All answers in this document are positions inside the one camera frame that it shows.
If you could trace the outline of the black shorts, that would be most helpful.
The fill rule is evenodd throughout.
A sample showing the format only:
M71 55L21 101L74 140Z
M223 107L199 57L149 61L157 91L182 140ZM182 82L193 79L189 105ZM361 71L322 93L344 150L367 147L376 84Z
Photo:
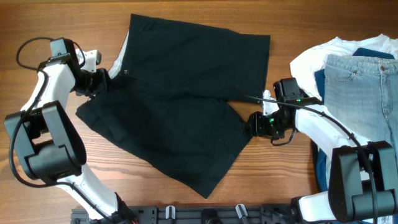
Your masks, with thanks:
M269 35L133 14L109 90L76 115L204 198L251 140L230 101L266 87Z

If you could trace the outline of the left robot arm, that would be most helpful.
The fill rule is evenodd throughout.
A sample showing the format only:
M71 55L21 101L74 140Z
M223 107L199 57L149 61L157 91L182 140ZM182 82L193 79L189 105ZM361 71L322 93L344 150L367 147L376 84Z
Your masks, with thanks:
M138 223L120 196L89 168L83 141L65 112L73 91L90 98L108 91L108 72L97 67L101 54L84 52L63 37L47 41L51 56L33 69L38 82L32 96L4 121L11 171L28 187L66 191L86 210L89 223Z

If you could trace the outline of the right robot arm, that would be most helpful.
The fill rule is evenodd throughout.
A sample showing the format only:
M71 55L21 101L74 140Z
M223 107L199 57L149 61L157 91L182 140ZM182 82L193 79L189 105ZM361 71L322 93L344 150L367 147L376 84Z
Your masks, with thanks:
M285 212L289 223L375 222L397 214L393 147L347 128L319 99L306 97L295 78L281 79L273 87L276 99L257 99L263 111L250 115L248 133L277 146L291 129L307 135L331 159L328 190L293 198Z

